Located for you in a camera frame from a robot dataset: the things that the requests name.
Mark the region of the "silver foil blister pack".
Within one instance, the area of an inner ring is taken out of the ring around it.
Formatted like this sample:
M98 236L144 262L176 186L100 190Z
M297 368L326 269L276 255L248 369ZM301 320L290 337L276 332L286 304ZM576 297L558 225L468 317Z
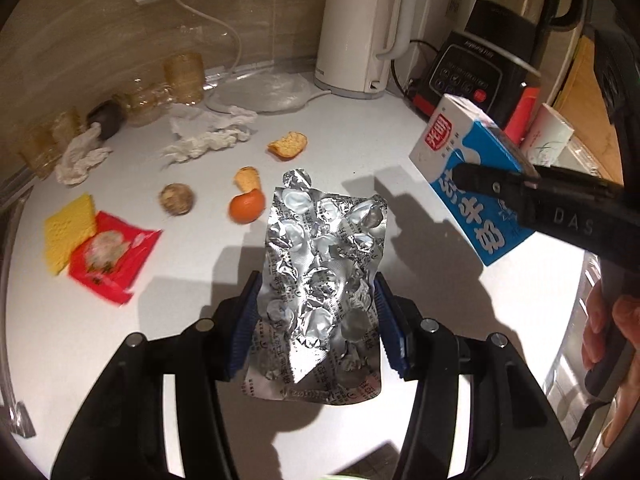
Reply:
M382 389L374 277L388 206L314 188L303 169L273 192L243 382L270 401L349 405Z

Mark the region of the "orange tangerine with peel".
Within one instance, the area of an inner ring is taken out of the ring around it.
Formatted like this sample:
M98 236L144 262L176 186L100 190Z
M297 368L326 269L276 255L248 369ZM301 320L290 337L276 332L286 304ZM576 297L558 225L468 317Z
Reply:
M234 183L241 193L232 198L229 216L239 224L252 223L260 217L266 206L259 172L254 167L243 167L235 174Z

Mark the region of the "red snack wrapper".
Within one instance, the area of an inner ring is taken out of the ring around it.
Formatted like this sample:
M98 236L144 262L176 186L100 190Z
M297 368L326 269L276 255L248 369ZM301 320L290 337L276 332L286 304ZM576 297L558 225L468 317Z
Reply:
M162 234L99 211L96 235L72 252L68 275L112 304L128 304L130 288Z

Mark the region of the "blue white milk carton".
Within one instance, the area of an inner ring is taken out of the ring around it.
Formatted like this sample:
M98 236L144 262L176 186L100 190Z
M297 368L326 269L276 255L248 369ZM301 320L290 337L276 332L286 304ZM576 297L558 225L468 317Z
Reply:
M524 242L511 195L538 172L478 106L446 94L410 160L431 185L485 266Z

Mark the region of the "orange peel piece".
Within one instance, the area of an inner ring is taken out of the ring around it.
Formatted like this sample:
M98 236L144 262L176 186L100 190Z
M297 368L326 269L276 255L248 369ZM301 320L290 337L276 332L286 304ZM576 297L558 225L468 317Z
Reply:
M280 159L293 159L307 146L307 137L300 132L290 131L282 138L268 144L268 151Z

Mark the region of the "yellow foam net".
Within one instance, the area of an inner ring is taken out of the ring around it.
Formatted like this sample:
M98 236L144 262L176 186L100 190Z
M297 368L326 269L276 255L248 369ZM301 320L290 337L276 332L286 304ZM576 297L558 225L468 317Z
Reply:
M53 275L70 263L70 255L96 234L96 208L89 194L72 200L44 222L44 260Z

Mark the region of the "small white tissue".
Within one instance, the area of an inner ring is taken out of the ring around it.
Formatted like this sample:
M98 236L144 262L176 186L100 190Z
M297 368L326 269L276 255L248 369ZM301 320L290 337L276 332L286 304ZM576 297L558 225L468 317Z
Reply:
M60 161L55 166L55 177L59 184L75 186L85 182L91 169L105 162L113 151L104 146L100 138L101 125L93 122L89 129L73 138Z

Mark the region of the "clear plastic bag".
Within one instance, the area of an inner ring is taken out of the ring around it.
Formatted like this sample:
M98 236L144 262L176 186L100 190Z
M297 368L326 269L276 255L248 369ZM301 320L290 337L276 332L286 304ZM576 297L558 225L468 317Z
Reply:
M257 114L276 114L299 110L317 93L318 88L301 74L246 74L218 84L206 106L223 113L231 113L235 106Z

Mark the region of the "clear glass mug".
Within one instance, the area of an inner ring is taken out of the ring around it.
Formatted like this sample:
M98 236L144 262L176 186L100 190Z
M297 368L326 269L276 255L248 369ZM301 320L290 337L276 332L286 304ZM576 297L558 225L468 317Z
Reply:
M590 153L585 144L577 139L576 136L572 136L567 142L555 165L564 169L579 171L583 174L590 174L593 177L600 178L603 176L597 159L593 157L593 154Z

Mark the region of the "wooden cutting board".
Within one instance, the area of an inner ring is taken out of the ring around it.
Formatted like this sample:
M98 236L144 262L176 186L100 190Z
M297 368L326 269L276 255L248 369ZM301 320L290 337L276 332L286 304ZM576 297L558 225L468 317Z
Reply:
M574 127L573 136L581 140L597 159L602 178L622 184L620 148L608 120L593 65L594 43L587 36L582 36L553 108Z

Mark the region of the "brown rotten fruit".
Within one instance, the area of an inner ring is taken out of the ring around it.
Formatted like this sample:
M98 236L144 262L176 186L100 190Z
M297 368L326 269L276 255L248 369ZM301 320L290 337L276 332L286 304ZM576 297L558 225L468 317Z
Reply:
M183 183L171 183L160 191L158 201L163 210L171 216L183 216L192 210L195 195L190 186Z

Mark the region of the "red black blender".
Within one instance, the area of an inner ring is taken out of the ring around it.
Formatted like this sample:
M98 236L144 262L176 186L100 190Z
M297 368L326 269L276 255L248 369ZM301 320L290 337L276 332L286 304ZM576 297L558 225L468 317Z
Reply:
M433 115L446 94L478 106L505 132L525 128L554 32L570 32L584 0L474 0L464 27L450 32L412 104Z

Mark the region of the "clear glass jar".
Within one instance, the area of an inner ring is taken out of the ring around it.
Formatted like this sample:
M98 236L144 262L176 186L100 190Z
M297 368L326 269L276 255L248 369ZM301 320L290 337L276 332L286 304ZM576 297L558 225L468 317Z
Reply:
M172 101L170 87L163 81L137 77L119 91L118 98L131 127L143 127L166 113Z

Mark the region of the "amber glass cup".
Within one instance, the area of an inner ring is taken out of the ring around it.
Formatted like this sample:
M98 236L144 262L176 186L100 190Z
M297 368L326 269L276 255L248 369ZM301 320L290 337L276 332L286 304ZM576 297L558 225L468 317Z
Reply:
M195 105L204 99L205 70L198 52L181 52L166 58L166 84L172 99L181 104Z

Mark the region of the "white electric kettle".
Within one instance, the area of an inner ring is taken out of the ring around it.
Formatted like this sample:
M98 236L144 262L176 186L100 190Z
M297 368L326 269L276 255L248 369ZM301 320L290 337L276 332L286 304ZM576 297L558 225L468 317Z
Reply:
M326 0L314 84L336 96L377 99L390 63L408 50L416 0Z

